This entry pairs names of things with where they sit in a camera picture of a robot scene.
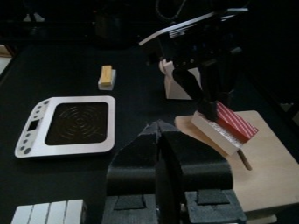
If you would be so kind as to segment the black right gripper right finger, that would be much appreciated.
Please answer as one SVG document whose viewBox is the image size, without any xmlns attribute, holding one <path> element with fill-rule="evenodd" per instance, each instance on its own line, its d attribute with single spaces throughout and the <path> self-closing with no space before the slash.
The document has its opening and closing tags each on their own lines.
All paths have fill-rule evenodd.
<svg viewBox="0 0 299 224">
<path fill-rule="evenodd" d="M 226 159 L 166 122 L 157 123 L 157 136 L 169 179 L 166 224 L 245 224 Z"/>
</svg>

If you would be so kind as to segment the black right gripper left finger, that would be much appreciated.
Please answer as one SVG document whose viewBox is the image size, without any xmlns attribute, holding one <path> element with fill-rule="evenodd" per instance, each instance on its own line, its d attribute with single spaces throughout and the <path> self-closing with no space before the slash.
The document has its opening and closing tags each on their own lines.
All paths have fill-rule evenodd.
<svg viewBox="0 0 299 224">
<path fill-rule="evenodd" d="M 101 224 L 158 224 L 154 201 L 157 122 L 122 147 L 106 169 Z"/>
</svg>

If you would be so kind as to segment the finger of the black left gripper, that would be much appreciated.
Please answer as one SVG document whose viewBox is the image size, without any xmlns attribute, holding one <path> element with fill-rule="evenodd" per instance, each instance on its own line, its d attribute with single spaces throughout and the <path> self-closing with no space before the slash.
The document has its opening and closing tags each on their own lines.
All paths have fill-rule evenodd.
<svg viewBox="0 0 299 224">
<path fill-rule="evenodd" d="M 216 121 L 216 102 L 208 101 L 206 95 L 202 93 L 198 82 L 192 73 L 188 70 L 174 69 L 172 71 L 172 77 L 174 82 L 181 86 L 186 95 L 196 101 L 197 111 L 208 120 Z"/>
<path fill-rule="evenodd" d="M 233 84 L 220 78 L 217 61 L 214 59 L 204 60 L 200 63 L 198 69 L 202 92 L 200 105 L 202 107 L 213 107 L 216 105 L 216 101 L 220 101 L 225 106 L 228 106 L 233 93 Z"/>
</svg>

